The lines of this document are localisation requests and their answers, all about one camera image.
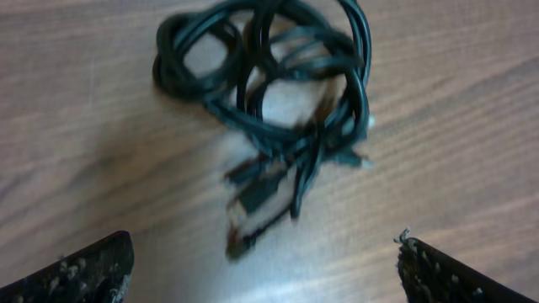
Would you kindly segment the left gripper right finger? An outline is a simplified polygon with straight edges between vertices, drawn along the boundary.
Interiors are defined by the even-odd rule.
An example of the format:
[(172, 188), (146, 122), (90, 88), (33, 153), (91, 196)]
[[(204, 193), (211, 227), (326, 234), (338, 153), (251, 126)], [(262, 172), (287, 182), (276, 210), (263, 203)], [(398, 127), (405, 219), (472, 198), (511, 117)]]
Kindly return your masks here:
[(536, 303), (490, 279), (405, 229), (399, 245), (398, 276), (408, 303)]

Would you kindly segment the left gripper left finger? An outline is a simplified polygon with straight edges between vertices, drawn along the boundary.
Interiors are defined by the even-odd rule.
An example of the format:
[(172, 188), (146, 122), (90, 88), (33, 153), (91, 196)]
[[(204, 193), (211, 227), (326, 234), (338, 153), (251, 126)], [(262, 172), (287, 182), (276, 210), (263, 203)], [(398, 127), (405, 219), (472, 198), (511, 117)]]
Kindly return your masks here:
[(125, 299), (135, 256), (128, 231), (107, 237), (1, 288), (1, 303), (114, 303)]

